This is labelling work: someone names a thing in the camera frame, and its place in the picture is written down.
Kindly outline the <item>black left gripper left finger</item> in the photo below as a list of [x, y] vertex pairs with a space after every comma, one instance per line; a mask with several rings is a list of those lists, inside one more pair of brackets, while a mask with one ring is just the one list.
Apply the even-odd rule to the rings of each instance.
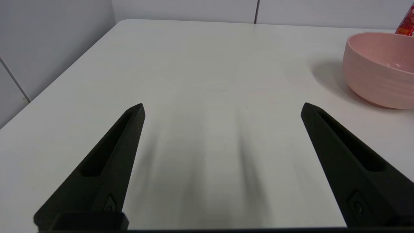
[[122, 212], [145, 119], [127, 109], [34, 214], [39, 231], [122, 231]]

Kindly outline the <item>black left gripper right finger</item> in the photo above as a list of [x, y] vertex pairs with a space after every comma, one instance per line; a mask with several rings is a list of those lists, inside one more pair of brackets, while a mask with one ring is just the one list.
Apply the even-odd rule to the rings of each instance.
[[413, 227], [410, 179], [320, 107], [300, 116], [348, 227]]

